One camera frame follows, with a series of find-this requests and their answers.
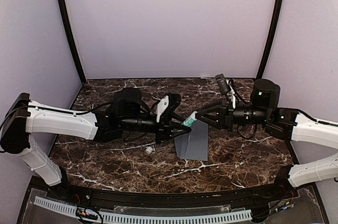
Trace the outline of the grey envelope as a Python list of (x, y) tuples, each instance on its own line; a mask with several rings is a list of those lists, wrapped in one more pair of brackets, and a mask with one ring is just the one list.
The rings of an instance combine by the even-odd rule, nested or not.
[(174, 139), (176, 155), (180, 159), (207, 161), (208, 160), (208, 125), (197, 120), (188, 134)]

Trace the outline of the white glue stick cap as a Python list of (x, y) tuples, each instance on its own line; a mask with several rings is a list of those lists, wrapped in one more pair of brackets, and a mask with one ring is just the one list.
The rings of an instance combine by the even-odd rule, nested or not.
[(152, 147), (148, 147), (148, 148), (145, 150), (145, 152), (146, 152), (147, 154), (151, 154), (153, 151), (154, 151), (154, 149), (153, 149)]

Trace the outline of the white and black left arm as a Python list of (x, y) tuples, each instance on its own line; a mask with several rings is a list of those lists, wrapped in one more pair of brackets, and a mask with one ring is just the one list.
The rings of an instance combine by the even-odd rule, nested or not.
[(53, 163), (38, 146), (33, 133), (74, 136), (106, 143), (120, 139), (124, 132), (155, 135), (155, 142), (171, 140), (191, 132), (184, 118), (175, 113), (179, 94), (167, 93), (156, 102), (156, 113), (142, 99), (137, 88), (124, 88), (111, 101), (87, 111), (56, 108), (32, 101), (21, 93), (1, 123), (1, 153), (14, 154), (63, 201), (74, 197), (63, 168)]

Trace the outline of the white green glue stick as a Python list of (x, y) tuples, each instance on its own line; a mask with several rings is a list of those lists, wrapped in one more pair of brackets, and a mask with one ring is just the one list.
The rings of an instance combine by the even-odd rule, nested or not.
[(197, 111), (193, 111), (189, 117), (187, 117), (184, 122), (182, 123), (182, 125), (187, 126), (187, 127), (191, 127), (197, 120), (196, 115), (197, 115)]

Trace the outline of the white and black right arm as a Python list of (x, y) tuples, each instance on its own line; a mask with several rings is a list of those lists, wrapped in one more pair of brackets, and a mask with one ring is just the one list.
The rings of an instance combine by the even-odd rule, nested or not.
[[(337, 148), (337, 123), (319, 120), (299, 109), (279, 108), (280, 86), (267, 79), (254, 81), (249, 106), (219, 100), (197, 111), (196, 119), (216, 129), (261, 125), (270, 136), (286, 142), (308, 142)], [(280, 200), (291, 188), (337, 178), (337, 154), (306, 164), (283, 166), (269, 194)]]

